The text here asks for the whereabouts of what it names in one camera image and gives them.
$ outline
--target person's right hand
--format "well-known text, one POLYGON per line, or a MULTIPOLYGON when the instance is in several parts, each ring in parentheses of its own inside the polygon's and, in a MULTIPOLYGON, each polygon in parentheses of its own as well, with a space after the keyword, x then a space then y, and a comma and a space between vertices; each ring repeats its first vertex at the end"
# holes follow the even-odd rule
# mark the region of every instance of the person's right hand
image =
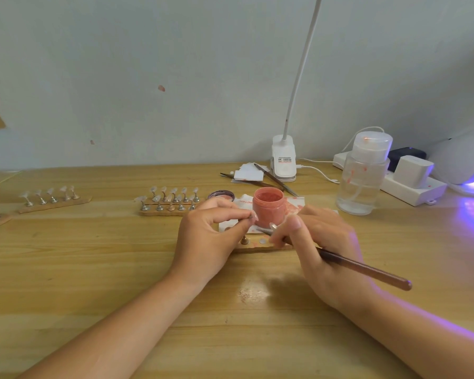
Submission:
POLYGON ((334 253, 362 262, 354 229, 333 210, 305 206, 290 215, 270 237, 276 246, 289 236, 297 251, 305 279, 329 306, 342 313, 362 311, 376 292, 372 280, 337 264, 323 261, 314 242, 334 253))

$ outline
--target clear plastic bottle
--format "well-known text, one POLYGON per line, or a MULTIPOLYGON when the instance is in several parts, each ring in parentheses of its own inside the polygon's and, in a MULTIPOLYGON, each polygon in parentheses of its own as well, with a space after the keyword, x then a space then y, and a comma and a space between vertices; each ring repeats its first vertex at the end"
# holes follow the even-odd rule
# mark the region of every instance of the clear plastic bottle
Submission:
POLYGON ((336 204, 353 215, 367 215, 374 208, 379 188, 390 164, 392 145, 389 134, 364 131, 358 133, 353 150, 346 156, 336 204))

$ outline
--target gray wall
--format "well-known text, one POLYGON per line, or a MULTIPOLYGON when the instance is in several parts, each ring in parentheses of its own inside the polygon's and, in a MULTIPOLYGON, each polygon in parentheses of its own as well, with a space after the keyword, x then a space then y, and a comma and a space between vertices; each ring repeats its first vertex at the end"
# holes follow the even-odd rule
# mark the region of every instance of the gray wall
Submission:
MULTIPOLYGON (((0 169, 267 159, 314 2, 0 0, 0 169)), ((474 126, 474 0, 322 1, 297 155, 369 125, 474 126)))

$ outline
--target hand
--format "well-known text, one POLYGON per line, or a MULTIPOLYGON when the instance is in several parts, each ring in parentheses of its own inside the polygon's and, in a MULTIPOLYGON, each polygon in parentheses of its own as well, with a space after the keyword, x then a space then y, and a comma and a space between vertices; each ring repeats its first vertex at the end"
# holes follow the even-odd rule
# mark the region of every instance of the hand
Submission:
POLYGON ((169 273, 202 289, 223 267, 235 245, 258 217, 253 210, 239 209, 223 198, 211 198, 187 213, 179 226, 177 246, 169 273), (214 223, 239 219, 225 232, 214 223))
POLYGON ((334 253, 362 262, 354 229, 333 210, 305 206, 290 215, 270 241, 282 246, 289 235, 314 292, 329 306, 342 313, 364 310, 376 287, 372 280, 345 267, 323 261, 314 242, 334 253))

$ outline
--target bottle cap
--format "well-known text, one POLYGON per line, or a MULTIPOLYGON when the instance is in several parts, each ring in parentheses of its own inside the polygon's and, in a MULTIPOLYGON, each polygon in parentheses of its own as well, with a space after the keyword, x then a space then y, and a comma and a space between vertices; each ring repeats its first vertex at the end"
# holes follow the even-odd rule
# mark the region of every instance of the bottle cap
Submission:
POLYGON ((351 156, 359 162, 370 164, 385 162, 392 141, 393 138, 390 134, 378 131, 363 131, 355 137, 351 156))

